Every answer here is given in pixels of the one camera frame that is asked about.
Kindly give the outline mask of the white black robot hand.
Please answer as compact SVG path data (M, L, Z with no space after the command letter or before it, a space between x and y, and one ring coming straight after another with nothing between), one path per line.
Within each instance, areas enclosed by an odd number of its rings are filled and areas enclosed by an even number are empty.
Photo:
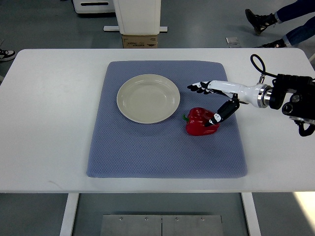
M187 86L187 88L197 93L216 93L229 98L205 123L206 127L225 121L236 112L240 104L252 104L257 108L266 108L269 105L268 97L272 92L270 86L262 83L248 87L242 84L218 80L194 83Z

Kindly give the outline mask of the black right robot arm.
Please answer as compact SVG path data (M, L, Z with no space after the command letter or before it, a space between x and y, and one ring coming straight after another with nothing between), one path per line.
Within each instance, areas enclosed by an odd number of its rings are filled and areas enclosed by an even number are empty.
M315 131L315 80L309 76L271 74L261 57L252 54L252 65L261 73L261 89L255 99L260 108L281 109L298 126L299 135L310 136Z

